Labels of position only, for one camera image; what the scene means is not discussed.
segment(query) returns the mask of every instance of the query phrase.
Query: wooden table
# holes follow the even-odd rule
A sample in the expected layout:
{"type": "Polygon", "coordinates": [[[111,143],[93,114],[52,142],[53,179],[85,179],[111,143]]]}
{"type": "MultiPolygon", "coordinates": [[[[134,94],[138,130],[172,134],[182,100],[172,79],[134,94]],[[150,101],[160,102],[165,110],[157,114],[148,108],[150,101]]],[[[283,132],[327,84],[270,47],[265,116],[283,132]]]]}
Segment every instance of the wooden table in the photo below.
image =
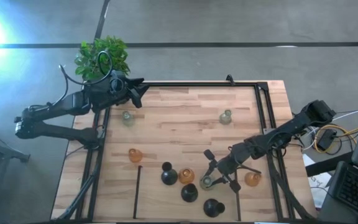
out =
{"type": "MultiPolygon", "coordinates": [[[[292,118],[287,93],[283,81],[268,81],[268,85],[279,126],[292,118]]],[[[199,187],[198,180],[208,168],[209,161],[203,155],[205,149],[212,150],[219,160],[229,153],[228,146],[261,133],[254,89],[242,86],[151,87],[142,102],[141,109],[134,108],[131,102],[111,108],[93,221],[236,221],[236,195],[230,187],[219,184],[214,190],[204,191],[199,187]],[[218,117],[226,109],[232,110],[232,123],[222,125],[218,117]],[[135,125],[132,127],[122,123],[121,115],[125,110],[135,116],[135,125]],[[143,152],[144,158],[139,164],[129,161],[130,148],[143,152]],[[187,203],[181,199],[183,184],[179,181],[171,186],[162,184],[161,165],[165,161],[171,162],[177,171],[184,167],[194,170],[194,183],[199,192],[195,202],[187,203]],[[133,220],[138,165],[143,168],[138,219],[133,220]],[[207,217],[203,204],[209,198],[225,204],[226,211],[216,218],[207,217]]],[[[93,116],[92,113],[77,116],[74,128],[92,126],[93,116]]],[[[71,142],[68,153],[79,146],[78,142],[71,142]]],[[[85,157],[86,151],[81,150],[66,159],[52,218],[59,216],[78,193],[85,157]]],[[[288,147],[284,161],[291,190],[306,210],[315,215],[299,147],[288,147]]],[[[242,221],[277,221],[266,158],[248,159],[244,165],[261,170],[262,180],[258,186],[248,187],[244,182],[247,171],[238,172],[242,187],[239,192],[242,221]]],[[[283,196],[281,201],[285,210],[283,196]]]]}

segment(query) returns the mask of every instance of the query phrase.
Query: gray floor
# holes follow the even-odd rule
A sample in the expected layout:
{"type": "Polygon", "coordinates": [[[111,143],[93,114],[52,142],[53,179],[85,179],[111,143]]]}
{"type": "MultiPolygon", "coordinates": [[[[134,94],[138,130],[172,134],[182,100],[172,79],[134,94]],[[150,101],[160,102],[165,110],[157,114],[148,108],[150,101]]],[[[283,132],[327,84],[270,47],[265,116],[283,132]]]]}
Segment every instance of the gray floor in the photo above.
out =
{"type": "MultiPolygon", "coordinates": [[[[0,1],[6,44],[92,42],[102,0],[0,1]]],[[[126,42],[358,41],[354,0],[112,0],[102,37],[126,42]]],[[[13,118],[64,90],[58,64],[73,74],[76,49],[0,50],[0,137],[23,152],[0,189],[0,223],[48,220],[67,141],[21,140],[13,118]]],[[[132,77],[146,80],[284,80],[293,112],[320,99],[337,111],[358,109],[358,47],[129,49],[132,77]]],[[[79,90],[70,84],[70,91],[79,90]]],[[[71,126],[64,116],[49,123],[71,126]]],[[[358,114],[338,120],[358,127],[358,114]]],[[[313,159],[326,156],[307,152],[313,159]]]]}

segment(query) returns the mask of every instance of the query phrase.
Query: potted plant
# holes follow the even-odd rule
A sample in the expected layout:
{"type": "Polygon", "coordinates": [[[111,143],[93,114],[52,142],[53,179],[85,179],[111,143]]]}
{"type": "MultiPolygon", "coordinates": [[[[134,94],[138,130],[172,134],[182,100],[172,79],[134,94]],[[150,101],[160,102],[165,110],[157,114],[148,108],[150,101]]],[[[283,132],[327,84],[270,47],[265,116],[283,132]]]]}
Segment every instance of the potted plant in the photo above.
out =
{"type": "Polygon", "coordinates": [[[96,39],[94,44],[82,42],[79,53],[74,60],[78,66],[75,74],[81,75],[84,81],[99,80],[104,77],[104,74],[110,70],[111,63],[106,54],[101,54],[99,67],[98,54],[101,51],[105,51],[112,59],[114,73],[118,72],[128,75],[130,70],[125,62],[128,57],[128,53],[125,51],[126,48],[127,46],[120,38],[110,36],[107,36],[105,39],[96,39]]]}

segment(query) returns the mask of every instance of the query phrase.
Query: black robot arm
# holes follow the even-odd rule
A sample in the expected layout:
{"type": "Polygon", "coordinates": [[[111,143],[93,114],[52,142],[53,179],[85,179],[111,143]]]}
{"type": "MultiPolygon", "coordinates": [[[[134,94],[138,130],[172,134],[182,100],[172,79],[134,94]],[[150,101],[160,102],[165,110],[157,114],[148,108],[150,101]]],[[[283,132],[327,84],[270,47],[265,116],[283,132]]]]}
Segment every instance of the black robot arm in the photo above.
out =
{"type": "Polygon", "coordinates": [[[124,75],[105,79],[97,85],[84,85],[81,91],[67,95],[60,101],[46,105],[30,106],[23,110],[21,117],[15,118],[16,136],[32,139],[50,136],[77,140],[86,147],[98,146],[96,128],[82,130],[46,124],[43,121],[66,114],[84,115],[90,110],[98,113],[112,105],[126,103],[130,99],[136,108],[142,107],[141,98],[149,86],[142,84],[143,78],[129,79],[124,75]]]}
{"type": "Polygon", "coordinates": [[[335,112],[324,101],[316,100],[306,105],[293,119],[277,129],[267,134],[252,136],[231,146],[230,154],[220,161],[216,161],[212,152],[207,150],[204,154],[211,162],[205,175],[210,175],[217,168],[223,175],[217,182],[230,182],[231,188],[237,192],[240,190],[240,185],[231,180],[229,175],[235,173],[249,157],[258,159],[273,149],[281,149],[291,141],[292,136],[301,133],[308,126],[322,127],[329,124],[334,115],[335,112]]]}

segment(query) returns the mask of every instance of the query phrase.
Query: wire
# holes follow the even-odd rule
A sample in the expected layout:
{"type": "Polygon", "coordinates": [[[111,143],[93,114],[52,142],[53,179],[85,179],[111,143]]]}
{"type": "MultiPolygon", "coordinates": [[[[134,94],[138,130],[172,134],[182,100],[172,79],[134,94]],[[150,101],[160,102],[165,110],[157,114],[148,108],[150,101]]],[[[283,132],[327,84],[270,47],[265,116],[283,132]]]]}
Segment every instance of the wire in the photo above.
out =
{"type": "Polygon", "coordinates": [[[281,148],[281,149],[284,149],[284,153],[283,153],[283,155],[282,155],[282,156],[284,157],[284,156],[287,154],[287,149],[286,149],[286,148],[281,148]]]}
{"type": "Polygon", "coordinates": [[[338,147],[338,150],[337,150],[336,152],[330,153],[330,152],[328,152],[328,151],[329,151],[329,149],[327,149],[327,150],[325,151],[325,152],[326,152],[326,154],[328,154],[328,155],[330,155],[330,156],[333,156],[333,155],[338,154],[338,153],[339,153],[339,151],[342,149],[342,140],[340,139],[339,141],[340,141],[340,142],[339,142],[339,147],[338,147]]]}
{"type": "Polygon", "coordinates": [[[232,151],[231,151],[232,147],[229,146],[229,147],[227,147],[227,149],[230,151],[230,154],[233,156],[234,162],[236,162],[236,164],[240,166],[240,167],[238,167],[237,169],[247,169],[247,170],[251,170],[252,172],[255,172],[255,173],[257,173],[257,174],[261,174],[261,173],[262,173],[262,172],[259,171],[259,170],[255,170],[255,169],[253,169],[253,168],[251,168],[251,167],[247,167],[247,166],[242,165],[241,163],[239,163],[239,161],[237,160],[236,155],[235,155],[234,153],[232,153],[232,151]]]}
{"type": "MultiPolygon", "coordinates": [[[[325,128],[336,128],[336,129],[340,129],[341,131],[343,131],[344,134],[347,134],[347,133],[348,133],[348,130],[346,130],[346,129],[340,127],[340,126],[328,124],[328,125],[325,125],[325,126],[321,127],[320,130],[317,131],[316,136],[314,137],[314,140],[316,140],[316,138],[318,137],[318,134],[319,134],[322,130],[324,130],[325,128]]],[[[331,145],[328,147],[327,150],[321,151],[321,150],[318,148],[318,146],[317,146],[317,141],[314,141],[314,149],[315,149],[317,152],[319,152],[319,153],[326,153],[326,151],[329,151],[329,150],[332,148],[332,146],[333,146],[333,144],[331,144],[331,145]]]]}
{"type": "Polygon", "coordinates": [[[103,78],[99,79],[98,81],[95,81],[95,82],[89,82],[89,83],[80,83],[78,81],[75,81],[74,79],[72,79],[70,76],[67,75],[65,69],[63,68],[63,65],[59,65],[60,67],[60,70],[62,71],[63,75],[68,78],[70,81],[72,81],[73,83],[76,83],[78,85],[82,85],[82,86],[91,86],[91,85],[95,85],[95,84],[98,84],[98,83],[101,83],[103,82],[105,79],[107,79],[107,77],[109,77],[112,73],[112,70],[113,70],[113,65],[112,65],[112,59],[111,59],[111,56],[105,52],[105,51],[100,51],[99,54],[98,54],[98,65],[99,65],[99,69],[100,69],[100,72],[104,75],[103,78]],[[105,54],[107,55],[107,57],[109,58],[109,61],[110,61],[110,69],[109,69],[109,72],[107,74],[104,73],[104,71],[102,70],[101,68],[101,64],[100,64],[100,56],[102,56],[102,54],[105,54]]]}
{"type": "Polygon", "coordinates": [[[74,151],[69,152],[69,153],[65,156],[65,159],[67,159],[67,157],[68,157],[69,155],[73,154],[74,152],[76,152],[76,151],[78,151],[78,150],[80,150],[80,149],[83,149],[84,147],[85,147],[85,146],[81,146],[81,147],[79,147],[78,149],[75,149],[74,151]]]}
{"type": "Polygon", "coordinates": [[[66,90],[65,90],[64,94],[59,98],[59,100],[57,100],[56,102],[54,102],[54,103],[52,104],[52,106],[55,106],[56,104],[58,104],[59,102],[61,102],[61,101],[64,99],[64,97],[66,97],[66,95],[67,95],[67,92],[68,92],[68,79],[67,79],[67,77],[66,77],[64,74],[63,74],[63,76],[64,76],[65,82],[66,82],[66,90]]]}
{"type": "MultiPolygon", "coordinates": [[[[99,128],[99,127],[103,127],[103,130],[102,130],[102,133],[101,133],[101,137],[106,133],[106,129],[104,128],[104,125],[98,125],[95,129],[99,128]]],[[[74,151],[71,151],[69,152],[66,156],[65,156],[65,159],[67,159],[67,157],[71,154],[73,154],[74,152],[80,150],[80,149],[83,149],[85,146],[81,146],[79,147],[78,149],[75,149],[74,151]]]]}
{"type": "Polygon", "coordinates": [[[337,119],[341,119],[341,118],[344,118],[344,117],[346,117],[346,116],[349,116],[349,115],[352,115],[352,114],[355,114],[355,113],[358,113],[358,111],[353,111],[353,112],[351,112],[351,113],[348,113],[348,114],[339,116],[339,117],[333,119],[333,121],[336,121],[337,119]]]}
{"type": "Polygon", "coordinates": [[[352,114],[355,114],[355,113],[358,113],[358,111],[354,111],[354,112],[351,112],[351,113],[348,113],[348,114],[339,116],[339,117],[333,119],[333,121],[336,121],[337,119],[341,119],[341,118],[344,118],[344,117],[346,117],[346,116],[349,116],[349,115],[352,115],[352,114]]]}
{"type": "Polygon", "coordinates": [[[331,194],[328,193],[328,191],[324,188],[324,187],[310,187],[311,189],[321,189],[324,190],[329,196],[331,196],[332,198],[334,198],[331,194]]]}
{"type": "MultiPolygon", "coordinates": [[[[338,126],[338,125],[336,125],[336,124],[329,124],[329,125],[333,125],[333,126],[335,126],[335,127],[340,127],[340,126],[338,126]]],[[[314,133],[314,139],[313,139],[313,141],[311,142],[311,144],[308,146],[308,147],[306,147],[306,148],[304,148],[303,150],[307,150],[307,149],[309,149],[309,148],[311,148],[311,147],[313,147],[315,144],[316,144],[316,140],[319,140],[319,139],[322,139],[322,138],[318,138],[317,137],[317,134],[316,134],[316,130],[317,130],[318,128],[314,128],[312,131],[310,131],[307,135],[309,135],[310,133],[314,133]]],[[[357,130],[358,128],[355,128],[355,129],[353,129],[353,130],[351,130],[351,131],[344,131],[344,134],[342,135],[342,136],[337,136],[337,137],[345,137],[345,136],[347,136],[348,138],[349,138],[349,141],[350,141],[350,137],[349,137],[349,135],[351,135],[351,134],[355,134],[356,132],[354,132],[353,133],[353,131],[355,131],[355,130],[357,130]]],[[[355,138],[357,137],[358,135],[356,135],[356,136],[352,136],[352,139],[355,141],[355,138]]]]}

